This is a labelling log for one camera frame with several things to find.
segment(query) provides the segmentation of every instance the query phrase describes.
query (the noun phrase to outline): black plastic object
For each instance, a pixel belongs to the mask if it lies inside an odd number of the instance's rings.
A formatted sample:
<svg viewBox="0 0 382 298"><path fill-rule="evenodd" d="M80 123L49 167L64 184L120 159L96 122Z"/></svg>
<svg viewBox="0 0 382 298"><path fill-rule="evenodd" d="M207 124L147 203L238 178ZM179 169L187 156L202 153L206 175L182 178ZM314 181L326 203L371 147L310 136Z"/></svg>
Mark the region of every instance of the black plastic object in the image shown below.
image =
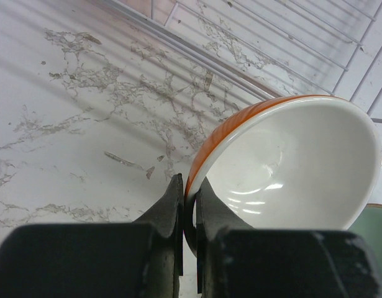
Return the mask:
<svg viewBox="0 0 382 298"><path fill-rule="evenodd" d="M358 236L257 230L207 179L196 194L198 291L203 298L382 297L382 273Z"/></svg>
<svg viewBox="0 0 382 298"><path fill-rule="evenodd" d="M0 247L0 297L178 297L183 181L134 223L28 225Z"/></svg>

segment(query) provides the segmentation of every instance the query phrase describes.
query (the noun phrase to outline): orange rim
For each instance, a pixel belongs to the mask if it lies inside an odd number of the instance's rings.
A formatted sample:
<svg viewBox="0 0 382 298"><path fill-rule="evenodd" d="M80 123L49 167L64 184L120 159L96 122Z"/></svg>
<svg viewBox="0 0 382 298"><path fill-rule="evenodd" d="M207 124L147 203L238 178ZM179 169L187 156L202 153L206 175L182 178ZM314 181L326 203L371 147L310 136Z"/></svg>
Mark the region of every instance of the orange rim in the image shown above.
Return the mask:
<svg viewBox="0 0 382 298"><path fill-rule="evenodd" d="M279 97L275 99L271 99L269 101L259 102L250 107L247 107L234 115L230 116L223 124L218 126L213 133L204 141L202 147L199 149L198 154L196 155L191 169L188 174L188 180L186 182L185 187L185 198L187 198L189 190L191 189L191 185L195 180L196 175L201 169L204 162L207 160L209 155L213 152L213 150L227 137L230 133L232 133L237 127L245 123L247 120L256 116L257 114L274 107L278 104L281 104L286 101L290 101L293 99L299 99L303 97L311 97L311 96L319 96L319 97L335 97L335 96L323 96L323 95L301 95L301 96L289 96L289 97Z"/></svg>

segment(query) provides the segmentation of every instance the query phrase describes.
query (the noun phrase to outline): stained countertop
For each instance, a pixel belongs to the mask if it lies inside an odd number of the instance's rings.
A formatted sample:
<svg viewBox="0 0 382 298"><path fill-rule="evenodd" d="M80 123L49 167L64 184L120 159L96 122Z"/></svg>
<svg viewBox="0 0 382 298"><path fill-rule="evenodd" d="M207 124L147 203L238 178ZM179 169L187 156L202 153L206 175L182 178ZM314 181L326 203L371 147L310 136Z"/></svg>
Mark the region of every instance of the stained countertop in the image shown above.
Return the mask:
<svg viewBox="0 0 382 298"><path fill-rule="evenodd" d="M0 243L23 224L136 219L258 101L91 2L0 1ZM187 248L184 265L197 297Z"/></svg>

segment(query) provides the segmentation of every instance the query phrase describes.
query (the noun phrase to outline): rack bar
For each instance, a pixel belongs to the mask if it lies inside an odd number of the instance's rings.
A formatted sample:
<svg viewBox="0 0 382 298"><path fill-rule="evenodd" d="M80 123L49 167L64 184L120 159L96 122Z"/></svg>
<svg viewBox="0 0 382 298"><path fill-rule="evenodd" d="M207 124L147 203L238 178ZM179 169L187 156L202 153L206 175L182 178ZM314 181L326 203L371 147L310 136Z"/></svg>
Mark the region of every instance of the rack bar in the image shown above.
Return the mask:
<svg viewBox="0 0 382 298"><path fill-rule="evenodd" d="M177 10L177 7L178 7L178 3L177 3L177 1L174 3L174 6L173 6L173 8L171 9L171 11L170 11L170 14L168 15L168 17L167 17L167 20L166 20L166 22L165 22L165 27L171 22L171 19L173 18L173 15L174 15L174 13L176 12L176 10Z"/></svg>
<svg viewBox="0 0 382 298"><path fill-rule="evenodd" d="M151 19L154 20L154 7L155 7L155 0L151 0Z"/></svg>
<svg viewBox="0 0 382 298"><path fill-rule="evenodd" d="M375 18L375 19L377 19L377 16L378 16L378 14L380 13L381 9L382 9L382 1L381 1L381 3L379 4L379 6L378 6L378 8L377 8L377 10L376 10L376 12L375 12L375 14L374 14L374 18ZM361 44L363 44L363 42L365 41L365 38L367 37L367 35L368 35L368 33L369 33L370 29L371 29L371 26L372 26L373 24L374 24L374 21L371 20L371 21L369 22L369 24L368 24L366 30L365 30L365 33L362 35L362 37L361 37L361 39L360 39L360 43L361 43ZM347 68L348 68L348 69L350 68L350 66L351 66L351 64L352 64L352 62L353 62L353 59L356 57L356 55L357 55L357 53L358 53L358 51L359 51L360 48L361 48L361 45L358 45L358 46L355 48L355 51L353 51L352 56L351 56L351 58L349 59L349 61L348 61L348 63L347 63ZM340 85L340 83L341 83L341 81L342 81L342 79L343 79L344 76L345 76L345 71L342 72L342 74L340 75L340 78L337 80L337 83L335 84L335 86L334 86L334 88L333 88L333 93L336 92L336 90L337 90L337 88L339 87L339 85Z"/></svg>
<svg viewBox="0 0 382 298"><path fill-rule="evenodd" d="M254 10L251 10L250 8L244 6L243 4L235 1L235 0L232 0L233 3L236 3L237 5L239 5L240 7L242 7L243 9L245 9L246 11L256 15L257 17L261 18L262 20L264 20L265 22L267 22L268 24L270 24L271 26L279 29L280 31L282 31L283 33L289 35L289 37L291 37L292 39L294 40L297 40L299 43L301 43L302 45L304 45L305 47L307 47L308 49L310 49L312 52L315 52L317 53L319 56L322 56L323 58L325 58L326 60L329 60L330 62L336 64L338 67L341 67L343 70L345 71L348 71L348 68L346 66L343 66L341 65L340 63L338 63L337 61L331 59L329 56L326 56L325 54L321 53L320 51L316 50L315 48L313 48L312 46L308 45L306 42L304 42L303 40L301 40L300 38L294 36L291 32L287 31L286 29L280 27L279 25L276 25L275 23L271 22L270 20L266 19L265 17L263 17L261 14L257 13L256 11Z"/></svg>
<svg viewBox="0 0 382 298"><path fill-rule="evenodd" d="M362 86L363 83L365 82L366 78L368 77L370 71L373 69L374 65L376 64L376 61L377 61L378 57L381 55L381 52L382 52L382 45L381 45L380 49L378 50L376 56L374 57L373 61L371 62L369 68L366 70L365 75L364 75L364 76L362 77L362 79L360 80L360 82L359 82L357 88L356 88L355 91L353 92L353 94L352 94L352 96L351 96L351 98L350 98L350 102L353 102L353 101L355 100L355 97L356 97L356 95L358 94L359 89L361 88L361 86Z"/></svg>
<svg viewBox="0 0 382 298"><path fill-rule="evenodd" d="M354 8L354 9L356 9L358 12L360 12L360 13L363 14L364 16L368 17L368 18L371 19L373 22L376 21L376 18L375 18L374 16L372 17L372 16L369 15L367 12L364 12L363 10L361 10L358 6L356 6L356 5L354 5L354 4L350 3L350 2L348 2L347 0L342 0L342 2L347 3L349 6L351 6L351 7Z"/></svg>
<svg viewBox="0 0 382 298"><path fill-rule="evenodd" d="M228 31L227 29L223 28L223 26L221 25L218 25L216 23L214 23L214 21L212 21L210 18L196 12L194 9L190 8L189 6L187 6L186 4L178 1L178 4L182 5L183 7L187 8L189 11L193 12L194 14L196 14L197 16L201 17L202 19L205 19L207 20L208 22L212 23L214 26L220 28L223 32L235 37L237 40L243 42L244 44L248 45L250 48L252 48L253 50L255 50L257 53L259 53L261 56L265 56L267 57L268 59L270 59L273 63L275 63L276 65L280 65L283 69L287 70L288 72L296 75L297 77L299 77L300 79L302 79L303 81L329 93L330 95L333 95L332 91L329 91L328 89L326 89L325 87L322 87L322 86L319 86L318 84L312 82L310 79L307 79L306 77L304 77L303 75L299 74L297 71L294 71L292 70L291 68L287 67L285 64L283 64L282 62L272 58L271 56L269 56L268 54L262 52L261 50L259 50L257 47L253 46L251 43L248 43L246 42L244 39L242 39L241 37L239 37L238 35L235 35L233 32L231 31Z"/></svg>
<svg viewBox="0 0 382 298"><path fill-rule="evenodd" d="M375 107L377 106L377 104L378 104L378 102L380 101L381 97L382 97L382 87L381 87L380 91L378 91L378 94L377 94L375 100L371 103L371 106L370 106L370 108L369 108L368 111L367 111L367 114L368 114L369 116L371 115L371 113L373 112L373 110L375 109Z"/></svg>
<svg viewBox="0 0 382 298"><path fill-rule="evenodd" d="M297 10L295 9L292 9L290 6L288 6L287 4L285 4L284 2L282 2L281 0L275 0L276 2L282 4L283 6L291 9L293 12L295 12L296 14L298 14L299 16L311 21L308 17L304 16L303 14L301 14L300 12L298 12ZM312 12L311 10L309 10L308 8L302 6L300 3L296 2L295 0L288 0L289 2L293 3L294 5L298 6L299 8L301 8L302 10L308 12L310 15L314 16L316 19L320 20L321 22L325 23L326 25L328 25L330 28L336 30L338 33L344 35L346 38L352 40L353 42L355 42L357 45L362 45L359 40L356 40L355 38L353 38L352 36L350 36L348 33L344 32L343 30L341 29L338 29L335 25L331 24L330 22L327 22L325 19L322 19L321 17L319 17L316 13Z"/></svg>
<svg viewBox="0 0 382 298"><path fill-rule="evenodd" d="M212 53L189 41L186 37L178 37L168 27L164 27L158 22L145 18L145 16L131 7L121 3L119 0L102 0L111 8L119 11L126 19L137 24L140 29L153 38L159 39L168 47L178 51L190 60L207 68L214 74L225 78L230 83L244 90L245 92L265 101L273 97L282 97L283 94L271 87L247 76L235 65L216 57Z"/></svg>
<svg viewBox="0 0 382 298"><path fill-rule="evenodd" d="M372 120L374 123L380 123L380 124L382 124L382 119L380 119L380 118L371 118L371 120Z"/></svg>

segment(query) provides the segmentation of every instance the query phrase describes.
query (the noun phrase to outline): bowl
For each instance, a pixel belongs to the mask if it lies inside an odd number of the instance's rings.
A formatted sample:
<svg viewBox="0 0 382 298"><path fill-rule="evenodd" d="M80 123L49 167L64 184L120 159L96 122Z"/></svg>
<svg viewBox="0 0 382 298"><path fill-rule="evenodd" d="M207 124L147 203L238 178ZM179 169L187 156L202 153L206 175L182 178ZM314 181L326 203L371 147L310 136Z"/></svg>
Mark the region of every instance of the bowl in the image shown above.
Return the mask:
<svg viewBox="0 0 382 298"><path fill-rule="evenodd" d="M382 272L382 205L368 204L349 230L365 239Z"/></svg>
<svg viewBox="0 0 382 298"><path fill-rule="evenodd" d="M217 196L256 228L347 229L378 178L381 145L365 112L333 96L281 97L229 117L198 151L184 232L196 254L195 194Z"/></svg>

